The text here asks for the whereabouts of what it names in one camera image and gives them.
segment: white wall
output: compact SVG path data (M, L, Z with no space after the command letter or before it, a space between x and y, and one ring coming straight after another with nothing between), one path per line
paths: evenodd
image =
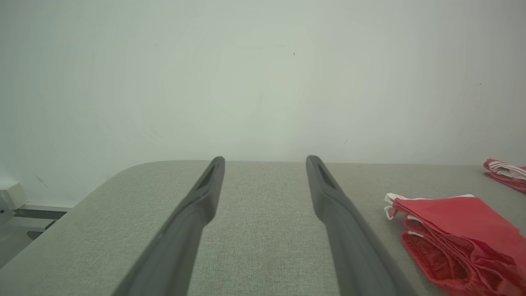
M525 29L523 0L3 1L0 163L66 204L157 160L524 165Z

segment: red cloth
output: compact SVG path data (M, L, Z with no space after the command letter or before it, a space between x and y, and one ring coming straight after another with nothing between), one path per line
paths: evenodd
M494 159L484 162L485 176L526 193L526 166L514 166Z
M402 242L432 283L452 296L526 295L526 239L481 199L392 196L388 216L409 214Z

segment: stack of red cloths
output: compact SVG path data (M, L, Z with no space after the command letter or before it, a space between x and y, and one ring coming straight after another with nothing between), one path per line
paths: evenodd
M526 295L526 239L473 195L407 199L388 193L391 220L407 213L402 242L420 269L451 296Z
M494 159L484 162L484 167L489 172L484 173L496 181L526 193L526 166L514 166Z

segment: red towel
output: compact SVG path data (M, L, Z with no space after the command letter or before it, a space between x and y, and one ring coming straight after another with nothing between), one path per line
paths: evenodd
M448 294L526 295L526 239L473 195L428 200L388 193L387 216L408 213L402 242Z
M526 192L526 166L514 166L494 159L484 162L484 167L490 172L485 176L499 181L507 186Z

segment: gray table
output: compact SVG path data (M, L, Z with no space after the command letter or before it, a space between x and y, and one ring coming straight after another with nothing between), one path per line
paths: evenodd
M206 161L124 170L0 270L1 295L111 295ZM405 251L401 219L383 197L471 193L526 232L526 196L481 166L327 164L419 295L445 295ZM190 295L338 295L324 225L312 209L304 163L227 162L217 215L206 226Z

